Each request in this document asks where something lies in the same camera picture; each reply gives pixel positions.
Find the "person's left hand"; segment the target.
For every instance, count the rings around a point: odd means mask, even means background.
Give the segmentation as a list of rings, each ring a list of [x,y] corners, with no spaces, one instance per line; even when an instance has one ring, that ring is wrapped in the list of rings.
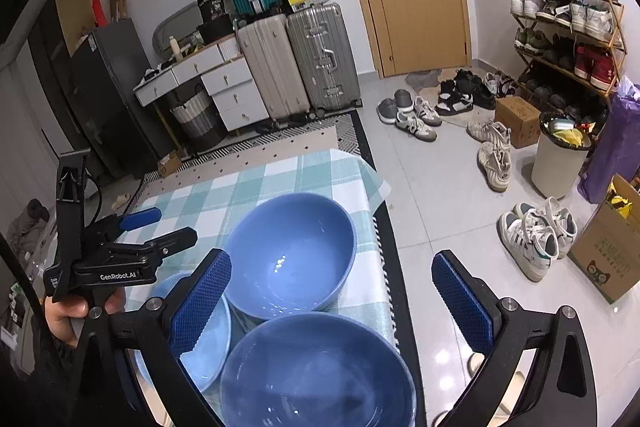
[[[117,288],[108,296],[104,309],[108,314],[122,312],[125,303],[125,289]],[[88,312],[89,305],[80,296],[68,296],[58,303],[54,303],[51,297],[43,301],[43,313],[51,334],[72,348],[77,347],[78,339],[70,320],[84,319]]]

